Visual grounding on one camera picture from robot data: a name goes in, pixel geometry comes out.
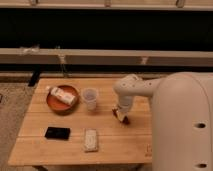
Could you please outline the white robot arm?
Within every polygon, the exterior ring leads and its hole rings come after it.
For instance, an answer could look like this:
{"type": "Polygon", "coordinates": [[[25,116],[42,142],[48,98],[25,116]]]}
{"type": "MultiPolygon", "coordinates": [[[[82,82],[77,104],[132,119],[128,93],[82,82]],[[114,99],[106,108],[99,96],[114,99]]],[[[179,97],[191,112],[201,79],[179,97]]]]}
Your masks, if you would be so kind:
{"type": "Polygon", "coordinates": [[[115,82],[114,92],[124,115],[136,96],[149,99],[153,171],[213,171],[213,73],[150,80],[130,74],[115,82]]]}

